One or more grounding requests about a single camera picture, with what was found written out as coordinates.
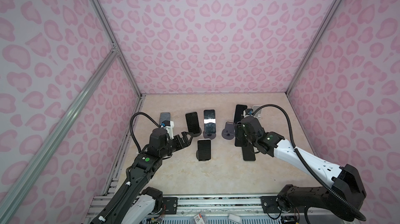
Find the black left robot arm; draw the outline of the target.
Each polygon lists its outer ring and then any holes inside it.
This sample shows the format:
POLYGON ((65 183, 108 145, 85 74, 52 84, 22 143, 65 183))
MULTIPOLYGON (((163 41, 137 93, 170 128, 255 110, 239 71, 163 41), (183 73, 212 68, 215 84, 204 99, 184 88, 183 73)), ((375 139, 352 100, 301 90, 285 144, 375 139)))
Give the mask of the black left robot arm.
POLYGON ((162 215, 163 193, 145 186, 174 152, 191 145, 193 134, 182 132, 170 137, 165 128, 156 128, 149 144, 126 169, 126 179, 103 210, 92 219, 92 224, 139 224, 150 214, 162 215))

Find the green-edged black phone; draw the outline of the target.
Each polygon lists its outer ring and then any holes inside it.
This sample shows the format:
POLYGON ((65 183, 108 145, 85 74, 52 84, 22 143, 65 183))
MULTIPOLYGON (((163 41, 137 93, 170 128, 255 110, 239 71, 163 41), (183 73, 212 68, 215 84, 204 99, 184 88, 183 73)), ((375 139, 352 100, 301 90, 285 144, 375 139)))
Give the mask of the green-edged black phone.
POLYGON ((242 147, 242 156, 244 161, 255 161, 255 152, 254 148, 251 144, 248 144, 247 146, 242 147))

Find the blue-edged black phone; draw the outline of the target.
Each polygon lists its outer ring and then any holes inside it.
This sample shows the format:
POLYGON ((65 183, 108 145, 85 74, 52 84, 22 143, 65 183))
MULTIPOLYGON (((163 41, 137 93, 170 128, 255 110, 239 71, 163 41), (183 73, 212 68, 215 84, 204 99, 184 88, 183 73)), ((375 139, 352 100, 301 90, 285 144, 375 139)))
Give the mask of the blue-edged black phone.
POLYGON ((238 130, 235 132, 235 143, 234 145, 236 147, 245 147, 248 145, 247 143, 247 138, 245 136, 245 133, 242 130, 238 130))

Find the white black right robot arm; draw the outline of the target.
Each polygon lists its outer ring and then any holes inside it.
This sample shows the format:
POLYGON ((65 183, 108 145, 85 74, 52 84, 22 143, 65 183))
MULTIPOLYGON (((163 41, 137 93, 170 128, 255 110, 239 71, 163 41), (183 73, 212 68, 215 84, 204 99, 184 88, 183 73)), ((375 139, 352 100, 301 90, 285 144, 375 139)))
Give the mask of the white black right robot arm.
POLYGON ((253 116, 247 116, 236 124, 235 137, 240 146, 251 145, 259 153, 285 161, 320 184, 304 187, 285 185, 276 198, 276 206, 281 211, 298 207, 321 208, 344 221, 366 221, 366 216, 360 211, 366 190, 354 166, 340 166, 310 154, 284 136, 266 132, 253 116))

